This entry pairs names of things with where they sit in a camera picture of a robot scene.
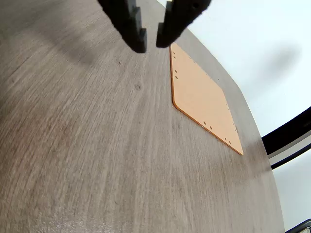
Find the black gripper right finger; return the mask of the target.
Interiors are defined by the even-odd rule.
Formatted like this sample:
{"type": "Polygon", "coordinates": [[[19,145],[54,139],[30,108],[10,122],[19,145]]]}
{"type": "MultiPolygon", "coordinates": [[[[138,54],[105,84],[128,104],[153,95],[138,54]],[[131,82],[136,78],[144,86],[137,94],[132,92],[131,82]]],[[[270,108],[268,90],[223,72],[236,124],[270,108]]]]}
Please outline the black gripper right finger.
{"type": "Polygon", "coordinates": [[[211,0],[172,0],[166,4],[164,21],[158,24],[156,46],[167,48],[210,5],[211,0]]]}

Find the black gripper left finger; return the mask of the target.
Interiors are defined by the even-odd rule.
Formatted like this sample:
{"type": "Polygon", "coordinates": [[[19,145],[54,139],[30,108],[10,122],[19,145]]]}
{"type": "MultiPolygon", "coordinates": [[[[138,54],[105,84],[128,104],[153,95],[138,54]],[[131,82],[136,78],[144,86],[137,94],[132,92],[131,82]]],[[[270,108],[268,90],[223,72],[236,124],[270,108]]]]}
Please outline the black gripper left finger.
{"type": "Polygon", "coordinates": [[[136,53],[147,50],[147,32],[142,27],[141,11],[135,0],[99,0],[104,13],[124,42],[136,53]]]}

